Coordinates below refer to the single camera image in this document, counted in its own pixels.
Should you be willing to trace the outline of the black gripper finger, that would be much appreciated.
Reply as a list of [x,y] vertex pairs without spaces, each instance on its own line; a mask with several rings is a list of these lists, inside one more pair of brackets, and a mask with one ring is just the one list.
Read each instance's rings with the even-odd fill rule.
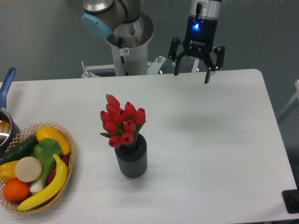
[[182,43],[179,37],[173,37],[168,53],[168,58],[175,63],[174,75],[177,76],[180,72],[181,60],[186,56],[185,49],[177,55],[178,46]]
[[204,63],[207,67],[206,77],[205,77],[205,84],[208,84],[210,81],[211,75],[213,75],[217,70],[220,70],[224,64],[224,55],[225,55],[225,46],[213,46],[212,52],[216,55],[216,62],[214,63],[208,54]]

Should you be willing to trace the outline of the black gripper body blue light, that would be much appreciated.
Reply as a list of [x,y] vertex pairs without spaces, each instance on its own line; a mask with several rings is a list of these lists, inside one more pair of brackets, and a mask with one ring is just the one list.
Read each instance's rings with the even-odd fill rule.
[[203,58],[212,51],[217,23],[217,19],[189,16],[183,40],[187,56]]

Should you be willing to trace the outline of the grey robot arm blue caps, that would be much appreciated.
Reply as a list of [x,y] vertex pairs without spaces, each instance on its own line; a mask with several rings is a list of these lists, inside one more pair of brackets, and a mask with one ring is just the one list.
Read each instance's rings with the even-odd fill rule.
[[[165,62],[162,56],[149,63],[148,43],[154,28],[152,20],[140,11],[138,0],[85,0],[82,15],[84,27],[111,46],[117,76],[158,74]],[[213,44],[221,8],[220,0],[193,0],[184,39],[174,37],[168,58],[174,74],[179,74],[181,60],[195,58],[192,71],[199,60],[206,65],[205,83],[223,67],[225,47]]]

